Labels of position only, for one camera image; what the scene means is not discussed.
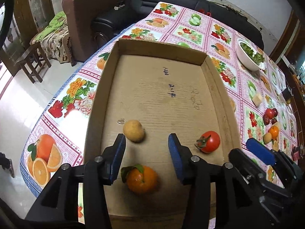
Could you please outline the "pale yellow cube block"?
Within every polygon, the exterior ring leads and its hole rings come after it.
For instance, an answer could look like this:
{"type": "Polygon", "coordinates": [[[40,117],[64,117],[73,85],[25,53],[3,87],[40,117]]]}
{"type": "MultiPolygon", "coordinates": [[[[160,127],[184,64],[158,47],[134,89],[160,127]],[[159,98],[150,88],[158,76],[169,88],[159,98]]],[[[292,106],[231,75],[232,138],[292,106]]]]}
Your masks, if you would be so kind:
{"type": "Polygon", "coordinates": [[[263,102],[263,97],[260,93],[256,93],[253,97],[252,97],[252,102],[253,104],[258,108],[260,106],[260,104],[263,102]]]}

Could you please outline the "dark red plum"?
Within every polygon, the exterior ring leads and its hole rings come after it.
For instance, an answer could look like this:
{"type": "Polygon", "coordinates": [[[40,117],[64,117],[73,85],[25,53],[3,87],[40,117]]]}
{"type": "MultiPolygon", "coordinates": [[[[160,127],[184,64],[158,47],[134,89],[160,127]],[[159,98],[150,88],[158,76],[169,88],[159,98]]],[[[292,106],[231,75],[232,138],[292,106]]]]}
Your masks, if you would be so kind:
{"type": "Polygon", "coordinates": [[[274,113],[274,117],[277,117],[278,115],[278,110],[276,108],[273,108],[272,109],[273,113],[274,113]]]}

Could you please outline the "yellow potato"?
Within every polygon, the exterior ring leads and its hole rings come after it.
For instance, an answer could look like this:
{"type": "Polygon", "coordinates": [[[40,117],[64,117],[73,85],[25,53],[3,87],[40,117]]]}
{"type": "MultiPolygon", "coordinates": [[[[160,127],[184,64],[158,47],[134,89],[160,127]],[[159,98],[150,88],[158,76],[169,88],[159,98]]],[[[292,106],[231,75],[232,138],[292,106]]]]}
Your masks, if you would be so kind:
{"type": "Polygon", "coordinates": [[[138,120],[129,120],[123,126],[123,134],[130,141],[139,143],[144,139],[145,131],[138,120]]]}

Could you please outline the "small orange fruit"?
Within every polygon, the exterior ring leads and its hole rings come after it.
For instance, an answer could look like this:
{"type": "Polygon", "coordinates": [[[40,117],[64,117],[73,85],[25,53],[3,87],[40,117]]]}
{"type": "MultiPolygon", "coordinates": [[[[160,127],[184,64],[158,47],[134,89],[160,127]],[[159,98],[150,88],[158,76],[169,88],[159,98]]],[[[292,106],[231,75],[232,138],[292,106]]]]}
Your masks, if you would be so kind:
{"type": "Polygon", "coordinates": [[[271,134],[271,138],[276,140],[279,135],[279,128],[277,126],[271,126],[268,132],[271,134]]]}

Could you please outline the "red tomato with stem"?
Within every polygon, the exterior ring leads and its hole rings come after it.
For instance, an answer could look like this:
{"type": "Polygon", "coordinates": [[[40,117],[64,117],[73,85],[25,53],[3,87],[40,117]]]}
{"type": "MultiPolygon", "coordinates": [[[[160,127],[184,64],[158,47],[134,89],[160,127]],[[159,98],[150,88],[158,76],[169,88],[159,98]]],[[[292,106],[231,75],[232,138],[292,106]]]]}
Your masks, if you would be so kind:
{"type": "Polygon", "coordinates": [[[220,136],[215,131],[207,131],[197,139],[195,146],[206,154],[210,154],[220,146],[220,136]]]}

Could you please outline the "orange tangerine with leaf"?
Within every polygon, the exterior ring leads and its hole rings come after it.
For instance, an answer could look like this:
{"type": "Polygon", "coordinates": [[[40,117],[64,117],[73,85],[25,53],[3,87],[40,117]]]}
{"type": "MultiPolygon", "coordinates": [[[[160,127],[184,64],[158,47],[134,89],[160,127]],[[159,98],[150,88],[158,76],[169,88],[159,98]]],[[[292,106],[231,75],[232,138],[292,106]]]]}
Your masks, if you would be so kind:
{"type": "Polygon", "coordinates": [[[121,180],[128,189],[138,195],[154,192],[158,187],[158,174],[152,168],[135,164],[121,168],[121,180]]]}

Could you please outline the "red apple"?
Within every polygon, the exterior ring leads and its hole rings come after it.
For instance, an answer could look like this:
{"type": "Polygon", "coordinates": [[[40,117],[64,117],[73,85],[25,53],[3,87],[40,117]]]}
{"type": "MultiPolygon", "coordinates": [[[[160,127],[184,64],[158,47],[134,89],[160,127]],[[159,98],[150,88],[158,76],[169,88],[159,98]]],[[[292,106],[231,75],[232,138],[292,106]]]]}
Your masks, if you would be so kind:
{"type": "Polygon", "coordinates": [[[275,113],[274,113],[273,109],[267,108],[264,113],[264,116],[267,117],[268,119],[273,119],[275,116],[275,113]]]}

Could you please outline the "fruit pattern pink tablecloth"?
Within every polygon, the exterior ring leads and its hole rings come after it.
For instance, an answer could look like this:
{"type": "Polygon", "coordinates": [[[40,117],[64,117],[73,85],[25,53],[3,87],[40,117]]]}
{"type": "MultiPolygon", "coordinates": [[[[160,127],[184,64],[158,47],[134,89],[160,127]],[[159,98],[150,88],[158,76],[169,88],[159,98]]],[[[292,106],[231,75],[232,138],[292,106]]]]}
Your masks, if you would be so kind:
{"type": "Polygon", "coordinates": [[[115,42],[131,39],[205,52],[227,90],[240,132],[239,148],[247,153],[249,138],[263,140],[269,129],[264,125],[263,114],[267,108],[276,108],[279,135],[267,147],[293,158],[298,142],[297,122],[292,107],[284,102],[285,76],[276,64],[265,58],[265,70],[249,71],[236,55],[237,39],[243,39],[243,35],[192,9],[179,6],[174,16],[169,17],[157,14],[158,8],[160,4],[145,19],[127,27],[95,52],[58,90],[27,139],[27,144],[32,144],[46,135],[47,141],[37,151],[37,157],[47,163],[50,142],[55,142],[62,153],[61,163],[77,166],[87,162],[84,159],[86,134],[99,80],[115,42]],[[258,108],[252,102],[256,93],[263,97],[258,108]]]}

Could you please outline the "shallow cardboard box tray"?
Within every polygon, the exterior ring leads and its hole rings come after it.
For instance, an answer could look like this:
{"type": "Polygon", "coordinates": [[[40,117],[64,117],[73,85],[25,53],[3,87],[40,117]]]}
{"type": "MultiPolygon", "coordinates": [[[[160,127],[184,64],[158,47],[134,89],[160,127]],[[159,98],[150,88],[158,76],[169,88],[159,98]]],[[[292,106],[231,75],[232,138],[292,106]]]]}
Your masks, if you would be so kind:
{"type": "Polygon", "coordinates": [[[202,51],[154,41],[115,42],[96,89],[86,134],[84,159],[112,145],[123,125],[138,120],[141,143],[126,142],[121,166],[142,164],[158,174],[154,193],[136,195],[118,178],[106,186],[113,228],[180,228],[189,187],[176,177],[168,137],[205,161],[221,165],[241,146],[227,90],[211,58],[202,51]],[[220,136],[210,154],[195,143],[207,131],[220,136]]]}

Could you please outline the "green lettuce leaves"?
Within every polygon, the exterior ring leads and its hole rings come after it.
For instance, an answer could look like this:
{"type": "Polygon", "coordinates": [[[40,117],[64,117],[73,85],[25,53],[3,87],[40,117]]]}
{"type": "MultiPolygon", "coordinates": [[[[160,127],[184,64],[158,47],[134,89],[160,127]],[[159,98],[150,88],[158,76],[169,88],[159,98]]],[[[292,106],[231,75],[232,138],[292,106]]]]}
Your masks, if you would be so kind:
{"type": "Polygon", "coordinates": [[[254,53],[253,49],[249,47],[247,44],[242,42],[240,43],[240,46],[243,49],[243,51],[245,51],[245,53],[249,56],[249,58],[251,58],[252,61],[254,61],[257,65],[265,61],[262,54],[258,52],[254,53]]]}

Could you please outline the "white bowl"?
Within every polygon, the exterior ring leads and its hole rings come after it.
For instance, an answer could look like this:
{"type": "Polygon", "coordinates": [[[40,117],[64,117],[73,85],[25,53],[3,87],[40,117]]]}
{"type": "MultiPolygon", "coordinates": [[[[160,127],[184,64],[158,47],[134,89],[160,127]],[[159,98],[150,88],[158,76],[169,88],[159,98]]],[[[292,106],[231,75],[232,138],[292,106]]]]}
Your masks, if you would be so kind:
{"type": "Polygon", "coordinates": [[[265,58],[263,54],[256,51],[247,41],[238,38],[236,54],[239,61],[250,71],[265,70],[265,58]]]}

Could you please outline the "dark wooden stool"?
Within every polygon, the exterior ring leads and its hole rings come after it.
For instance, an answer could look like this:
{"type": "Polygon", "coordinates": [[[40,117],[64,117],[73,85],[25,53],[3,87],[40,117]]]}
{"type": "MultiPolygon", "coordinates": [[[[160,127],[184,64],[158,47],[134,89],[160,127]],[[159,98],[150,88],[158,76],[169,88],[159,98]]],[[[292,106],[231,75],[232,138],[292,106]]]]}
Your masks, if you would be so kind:
{"type": "Polygon", "coordinates": [[[51,68],[51,63],[42,49],[40,42],[30,45],[18,58],[16,64],[21,67],[32,83],[35,83],[34,78],[42,83],[43,79],[40,73],[45,67],[51,68]]]}

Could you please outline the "green patterned blanket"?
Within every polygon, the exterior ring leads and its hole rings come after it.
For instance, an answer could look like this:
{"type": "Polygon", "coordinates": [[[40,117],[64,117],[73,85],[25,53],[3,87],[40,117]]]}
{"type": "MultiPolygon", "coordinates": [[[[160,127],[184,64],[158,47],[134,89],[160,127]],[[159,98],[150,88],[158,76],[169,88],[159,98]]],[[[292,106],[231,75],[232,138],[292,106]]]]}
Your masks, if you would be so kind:
{"type": "Polygon", "coordinates": [[[47,58],[58,60],[61,64],[70,63],[72,67],[76,65],[72,56],[67,16],[63,11],[57,13],[48,26],[31,39],[30,45],[37,42],[47,58]]]}

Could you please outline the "black leather sofa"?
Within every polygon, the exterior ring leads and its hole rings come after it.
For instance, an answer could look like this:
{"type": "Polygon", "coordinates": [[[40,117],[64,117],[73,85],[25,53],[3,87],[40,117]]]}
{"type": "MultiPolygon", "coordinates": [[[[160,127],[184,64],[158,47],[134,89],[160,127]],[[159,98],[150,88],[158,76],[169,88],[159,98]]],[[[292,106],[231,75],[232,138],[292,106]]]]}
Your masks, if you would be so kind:
{"type": "Polygon", "coordinates": [[[144,19],[154,8],[157,14],[173,17],[177,8],[185,7],[210,16],[241,33],[261,49],[264,49],[262,34],[248,19],[237,11],[207,0],[123,0],[117,3],[119,9],[101,11],[91,21],[91,29],[105,44],[123,29],[144,19]]]}

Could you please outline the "wooden glass cabinet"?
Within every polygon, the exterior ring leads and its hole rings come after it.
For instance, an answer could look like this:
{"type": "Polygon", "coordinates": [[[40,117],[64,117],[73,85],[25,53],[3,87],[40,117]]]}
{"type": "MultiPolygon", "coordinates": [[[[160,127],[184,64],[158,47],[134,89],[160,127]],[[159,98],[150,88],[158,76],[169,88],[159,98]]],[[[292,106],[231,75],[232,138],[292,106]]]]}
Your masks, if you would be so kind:
{"type": "Polygon", "coordinates": [[[1,0],[1,63],[12,76],[17,59],[54,17],[51,0],[1,0]]]}

